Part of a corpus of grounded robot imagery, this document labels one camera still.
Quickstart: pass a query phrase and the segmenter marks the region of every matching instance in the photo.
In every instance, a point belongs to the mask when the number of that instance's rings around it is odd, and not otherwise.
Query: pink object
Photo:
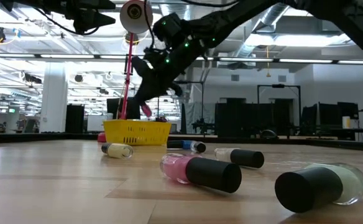
[[[97,142],[107,142],[106,134],[105,133],[100,133],[99,136],[97,137]]]
[[[142,108],[143,113],[144,113],[147,117],[151,117],[152,112],[151,112],[150,107],[149,107],[147,104],[145,104],[145,103],[144,103],[143,105],[141,105],[141,108]]]
[[[126,73],[126,80],[125,80],[125,95],[124,95],[124,101],[123,101],[123,106],[122,106],[121,119],[126,119],[127,92],[129,90],[129,82],[131,80],[132,48],[133,48],[133,33],[131,33],[131,38],[129,39],[129,55],[127,57],[127,73]]]
[[[199,156],[177,153],[166,154],[162,157],[160,162],[161,171],[172,180],[176,180],[182,184],[188,184],[190,181],[186,176],[186,166],[188,161],[194,157]]]

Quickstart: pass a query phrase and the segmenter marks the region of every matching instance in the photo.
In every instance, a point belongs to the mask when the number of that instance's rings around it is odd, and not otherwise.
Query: nail polish bottle
[[[312,164],[280,175],[275,194],[286,209],[296,213],[328,203],[350,205],[363,196],[363,175],[347,164]]]
[[[129,159],[133,155],[132,146],[117,143],[105,143],[101,146],[103,153],[117,159]]]
[[[217,148],[214,156],[219,161],[232,162],[240,166],[261,168],[264,156],[261,152],[242,150],[239,148]]]
[[[198,156],[169,153],[160,161],[162,173],[182,184],[196,184],[234,193],[242,174],[237,164],[215,161]]]
[[[187,141],[187,140],[174,140],[167,142],[168,149],[185,149],[193,152],[205,152],[206,146],[203,142]]]

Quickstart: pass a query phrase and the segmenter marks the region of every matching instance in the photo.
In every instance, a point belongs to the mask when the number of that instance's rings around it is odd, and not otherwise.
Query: yellow basket
[[[131,146],[166,144],[172,124],[153,121],[104,121],[106,140]]]

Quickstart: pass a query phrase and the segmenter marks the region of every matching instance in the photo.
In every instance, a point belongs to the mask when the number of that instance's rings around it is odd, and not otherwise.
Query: black bottle cap
[[[200,157],[188,161],[186,176],[193,184],[228,193],[237,191],[242,179],[241,169],[237,164]]]
[[[105,154],[108,152],[108,148],[110,147],[111,143],[104,143],[101,145],[101,151]]]
[[[231,162],[253,168],[261,168],[264,164],[264,156],[261,152],[235,149],[230,154]]]
[[[343,184],[330,169],[314,167],[286,172],[275,181],[275,194],[280,203],[296,213],[307,212],[339,199]]]
[[[206,146],[202,142],[195,143],[194,147],[195,147],[196,151],[199,153],[205,152],[205,150],[206,150]]]
[[[167,141],[167,148],[168,149],[181,149],[182,147],[183,147],[183,141],[182,140]]]

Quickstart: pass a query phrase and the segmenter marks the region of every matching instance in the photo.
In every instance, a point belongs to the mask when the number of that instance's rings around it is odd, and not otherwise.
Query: red pole
[[[122,104],[121,119],[126,119],[127,92],[129,91],[129,82],[131,80],[132,47],[133,47],[133,34],[131,33],[131,38],[129,39],[129,55],[128,55],[128,58],[127,58],[127,73],[126,73],[126,79],[125,79],[125,94],[124,94],[124,101],[123,101],[123,104]]]

